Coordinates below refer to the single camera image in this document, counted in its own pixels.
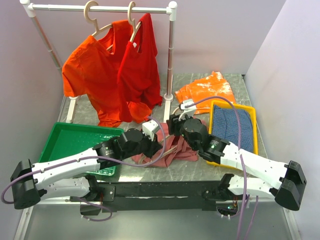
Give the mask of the beige hanger with red shirt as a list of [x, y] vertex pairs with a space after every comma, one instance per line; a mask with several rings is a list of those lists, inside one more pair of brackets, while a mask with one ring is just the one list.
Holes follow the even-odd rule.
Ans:
[[127, 20], [128, 20], [128, 23], [132, 26], [132, 35], [129, 40], [131, 43], [134, 42], [134, 39], [141, 27], [141, 22], [139, 21], [138, 23], [136, 23], [136, 20], [132, 18], [132, 12], [135, 6], [136, 6], [136, 3], [134, 1], [131, 1], [128, 5], [128, 10], [127, 10]]

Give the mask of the aluminium frame rail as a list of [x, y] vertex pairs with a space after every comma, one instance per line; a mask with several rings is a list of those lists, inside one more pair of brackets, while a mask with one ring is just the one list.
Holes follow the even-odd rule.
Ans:
[[24, 209], [15, 240], [99, 240], [103, 224], [81, 217], [85, 203], [58, 198]]

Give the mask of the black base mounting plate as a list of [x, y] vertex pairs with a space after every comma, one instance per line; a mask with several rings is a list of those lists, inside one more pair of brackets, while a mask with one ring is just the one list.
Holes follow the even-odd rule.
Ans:
[[215, 211], [217, 202], [241, 200], [226, 180], [164, 182], [97, 182], [83, 197], [113, 212], [142, 210]]

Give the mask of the beige hanger with orange shirt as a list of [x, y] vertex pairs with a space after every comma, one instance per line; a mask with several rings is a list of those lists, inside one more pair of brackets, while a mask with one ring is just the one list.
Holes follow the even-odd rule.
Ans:
[[90, 18], [89, 16], [89, 11], [91, 9], [91, 7], [97, 7], [99, 4], [94, 1], [94, 0], [89, 0], [85, 6], [84, 6], [84, 10], [83, 10], [83, 16], [84, 16], [84, 19], [91, 25], [94, 26], [94, 32], [91, 34], [91, 36], [95, 39], [97, 39], [97, 37], [104, 33], [105, 31], [108, 31], [110, 29], [112, 29], [114, 26], [112, 23], [110, 24], [107, 24], [103, 27], [99, 27], [99, 24], [98, 24], [98, 20], [96, 18]]

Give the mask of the white clothes rack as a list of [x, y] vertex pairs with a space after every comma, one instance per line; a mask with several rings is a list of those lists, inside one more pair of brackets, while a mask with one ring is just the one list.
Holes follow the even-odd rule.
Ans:
[[[48, 53], [50, 54], [55, 67], [59, 72], [62, 71], [62, 66], [59, 62], [58, 55], [52, 48], [44, 30], [42, 29], [40, 22], [36, 16], [36, 10], [44, 11], [65, 11], [65, 12], [83, 12], [85, 5], [59, 5], [59, 4], [34, 4], [29, 0], [21, 0], [20, 4], [23, 6], [26, 14], [32, 20], [35, 28], [38, 31]], [[149, 14], [166, 14], [169, 17], [169, 40], [168, 40], [168, 58], [167, 58], [167, 80], [166, 80], [166, 92], [164, 94], [164, 114], [163, 120], [169, 119], [171, 114], [171, 104], [174, 99], [173, 96], [173, 57], [174, 57], [174, 32], [175, 22], [177, 19], [178, 4], [175, 1], [168, 3], [165, 8], [159, 7], [134, 7], [132, 13], [149, 13]], [[127, 13], [128, 6], [92, 6], [89, 12], [106, 12], [106, 13]]]

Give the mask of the green plastic tray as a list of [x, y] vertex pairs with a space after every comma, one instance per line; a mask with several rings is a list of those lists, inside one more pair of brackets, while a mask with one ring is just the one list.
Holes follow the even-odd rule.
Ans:
[[81, 153], [123, 132], [121, 128], [57, 122], [38, 161], [50, 162]]

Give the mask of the yellow plastic tray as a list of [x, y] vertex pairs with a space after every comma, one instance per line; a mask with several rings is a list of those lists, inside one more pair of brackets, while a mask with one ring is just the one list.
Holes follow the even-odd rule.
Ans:
[[[232, 107], [225, 101], [223, 100], [213, 100], [211, 102], [210, 106], [210, 123], [209, 123], [209, 133], [212, 134], [212, 128], [213, 128], [213, 116], [214, 116], [214, 106], [218, 106], [220, 108], [226, 108], [226, 109], [232, 109]], [[245, 110], [248, 112], [250, 116], [250, 120], [252, 123], [252, 128], [253, 128], [253, 152], [254, 154], [258, 154], [258, 133], [257, 133], [257, 120], [256, 120], [256, 110], [255, 108], [251, 106], [246, 106], [246, 105], [241, 105], [241, 104], [234, 104], [234, 107], [238, 110]]]

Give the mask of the dusty pink t shirt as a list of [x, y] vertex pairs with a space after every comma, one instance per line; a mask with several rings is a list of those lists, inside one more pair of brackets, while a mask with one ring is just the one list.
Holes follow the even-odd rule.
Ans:
[[[196, 162], [199, 159], [197, 152], [191, 149], [182, 136], [169, 135], [167, 124], [163, 122], [161, 125], [165, 133], [166, 145], [163, 156], [160, 160], [153, 163], [152, 166], [167, 168], [173, 160]], [[161, 130], [158, 130], [156, 134], [158, 142], [163, 145], [164, 137]], [[162, 150], [157, 151], [152, 158], [139, 154], [131, 157], [131, 159], [136, 164], [142, 165], [154, 161], [161, 152]]]

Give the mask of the red t shirt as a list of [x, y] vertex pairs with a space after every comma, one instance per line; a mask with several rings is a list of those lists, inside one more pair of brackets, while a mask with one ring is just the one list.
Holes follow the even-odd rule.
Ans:
[[126, 45], [117, 74], [122, 122], [141, 123], [163, 102], [151, 15], [144, 14], [139, 23], [134, 40]]

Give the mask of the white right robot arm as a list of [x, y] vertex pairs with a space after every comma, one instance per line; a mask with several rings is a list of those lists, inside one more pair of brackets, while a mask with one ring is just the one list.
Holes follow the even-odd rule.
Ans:
[[234, 143], [209, 134], [202, 122], [191, 116], [172, 114], [166, 120], [170, 135], [182, 136], [193, 151], [209, 163], [228, 166], [249, 174], [251, 178], [229, 176], [219, 186], [219, 195], [228, 200], [234, 195], [274, 198], [280, 206], [298, 211], [301, 207], [307, 179], [301, 165], [273, 161], [238, 148]]

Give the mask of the orange t shirt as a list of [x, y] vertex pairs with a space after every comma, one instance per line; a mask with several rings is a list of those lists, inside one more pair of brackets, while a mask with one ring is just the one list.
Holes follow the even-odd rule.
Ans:
[[87, 95], [101, 127], [118, 127], [122, 122], [141, 123], [152, 112], [145, 103], [126, 101], [117, 84], [132, 31], [127, 20], [113, 22], [103, 38], [88, 36], [62, 67], [64, 95]]

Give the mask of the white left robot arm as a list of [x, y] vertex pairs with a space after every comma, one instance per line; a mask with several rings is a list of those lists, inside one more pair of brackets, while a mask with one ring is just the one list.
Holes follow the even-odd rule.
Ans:
[[32, 207], [41, 200], [55, 197], [79, 197], [94, 201], [100, 194], [95, 180], [72, 177], [120, 165], [125, 159], [143, 154], [153, 157], [163, 146], [156, 134], [130, 128], [120, 136], [88, 148], [75, 155], [48, 162], [20, 161], [10, 177], [10, 188], [16, 210]]

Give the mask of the orange white patterned shirt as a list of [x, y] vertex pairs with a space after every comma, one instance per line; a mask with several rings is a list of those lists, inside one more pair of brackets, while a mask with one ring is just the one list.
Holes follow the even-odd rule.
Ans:
[[220, 72], [214, 71], [207, 77], [196, 79], [183, 86], [175, 92], [175, 96], [180, 104], [188, 99], [192, 99], [195, 103], [212, 96], [223, 97], [233, 104], [236, 103], [230, 84]]

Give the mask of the blue checked shirt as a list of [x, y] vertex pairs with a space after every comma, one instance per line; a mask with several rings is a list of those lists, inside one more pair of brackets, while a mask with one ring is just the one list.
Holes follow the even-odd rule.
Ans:
[[[254, 132], [250, 115], [243, 109], [238, 109], [237, 114], [241, 128], [240, 148], [253, 153]], [[238, 146], [239, 126], [236, 114], [232, 108], [214, 106], [211, 134], [218, 138], [228, 140]]]

